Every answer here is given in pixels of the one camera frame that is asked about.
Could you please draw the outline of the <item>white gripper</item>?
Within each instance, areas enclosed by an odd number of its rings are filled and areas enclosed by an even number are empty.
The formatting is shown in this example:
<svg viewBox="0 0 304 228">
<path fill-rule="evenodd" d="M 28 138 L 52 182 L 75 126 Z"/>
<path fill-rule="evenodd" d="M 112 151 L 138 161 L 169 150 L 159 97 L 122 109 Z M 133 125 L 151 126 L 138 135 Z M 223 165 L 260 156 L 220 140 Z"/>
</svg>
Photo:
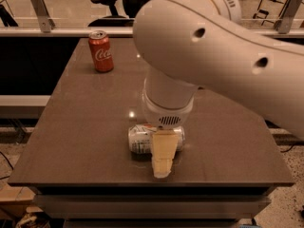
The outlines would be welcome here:
<svg viewBox="0 0 304 228">
<path fill-rule="evenodd" d="M 171 173 L 173 159 L 178 146 L 179 136 L 172 129 L 183 125 L 193 109 L 194 98 L 178 109 L 156 105 L 142 91 L 142 111 L 146 121 L 155 127 L 171 130 L 157 130 L 151 137 L 152 168 L 154 177 L 166 178 Z"/>
</svg>

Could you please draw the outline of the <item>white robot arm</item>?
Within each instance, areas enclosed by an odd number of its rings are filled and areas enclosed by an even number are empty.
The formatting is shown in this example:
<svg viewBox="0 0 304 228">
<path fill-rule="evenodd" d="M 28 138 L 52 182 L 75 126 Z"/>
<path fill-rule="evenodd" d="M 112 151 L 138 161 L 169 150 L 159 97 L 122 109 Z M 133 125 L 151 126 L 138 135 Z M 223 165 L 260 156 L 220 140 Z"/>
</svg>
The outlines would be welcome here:
<svg viewBox="0 0 304 228">
<path fill-rule="evenodd" d="M 142 90 L 155 177 L 171 172 L 182 125 L 199 87 L 223 95 L 304 138 L 302 46 L 240 25 L 238 0 L 150 0 L 135 17 L 133 38 L 149 64 Z"/>
</svg>

